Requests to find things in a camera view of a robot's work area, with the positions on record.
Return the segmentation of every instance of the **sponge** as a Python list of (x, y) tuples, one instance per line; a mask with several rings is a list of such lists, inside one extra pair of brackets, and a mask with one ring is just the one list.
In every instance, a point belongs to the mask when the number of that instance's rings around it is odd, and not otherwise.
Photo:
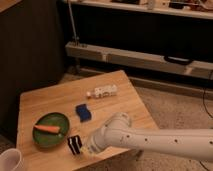
[(81, 104), (81, 105), (76, 106), (75, 110), (76, 110), (76, 113), (78, 114), (78, 116), (80, 117), (81, 122), (90, 120), (92, 118), (91, 113), (87, 109), (86, 104)]

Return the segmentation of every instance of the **black wall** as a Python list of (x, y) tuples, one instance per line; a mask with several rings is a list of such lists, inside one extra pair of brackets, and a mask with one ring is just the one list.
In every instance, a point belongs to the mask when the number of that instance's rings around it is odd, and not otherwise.
[(19, 95), (64, 72), (56, 0), (22, 0), (0, 13), (0, 133), (15, 142)]

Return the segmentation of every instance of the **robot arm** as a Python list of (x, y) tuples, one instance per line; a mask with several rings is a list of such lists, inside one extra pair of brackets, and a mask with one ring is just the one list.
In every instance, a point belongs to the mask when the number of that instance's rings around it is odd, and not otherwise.
[(213, 130), (133, 129), (125, 113), (117, 113), (97, 129), (84, 144), (90, 153), (100, 153), (109, 146), (141, 149), (159, 153), (213, 161)]

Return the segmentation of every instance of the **green bowl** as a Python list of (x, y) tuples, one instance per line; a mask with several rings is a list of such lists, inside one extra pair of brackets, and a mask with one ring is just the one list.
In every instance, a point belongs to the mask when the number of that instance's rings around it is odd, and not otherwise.
[(51, 125), (60, 127), (58, 134), (48, 133), (33, 128), (33, 140), (39, 147), (42, 148), (54, 147), (60, 144), (70, 129), (68, 118), (64, 114), (57, 112), (49, 113), (41, 117), (36, 122), (36, 125)]

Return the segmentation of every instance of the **table surface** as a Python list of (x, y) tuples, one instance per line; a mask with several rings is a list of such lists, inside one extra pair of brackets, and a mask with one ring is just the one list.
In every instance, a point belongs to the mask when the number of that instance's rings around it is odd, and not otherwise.
[[(117, 85), (116, 96), (102, 99), (86, 98), (87, 91), (108, 84)], [(91, 111), (92, 120), (81, 123), (75, 113), (75, 106), (83, 103), (86, 103)], [(38, 148), (32, 139), (33, 125), (40, 117), (50, 112), (64, 113), (69, 118), (71, 126), (68, 136), (80, 135), (83, 143), (92, 131), (117, 112), (129, 114), (134, 128), (157, 129), (154, 120), (123, 71), (25, 92), (20, 97), (17, 148), (23, 153), (29, 171), (75, 170), (127, 151), (127, 149), (109, 147), (98, 155), (73, 156), (66, 140), (54, 148)]]

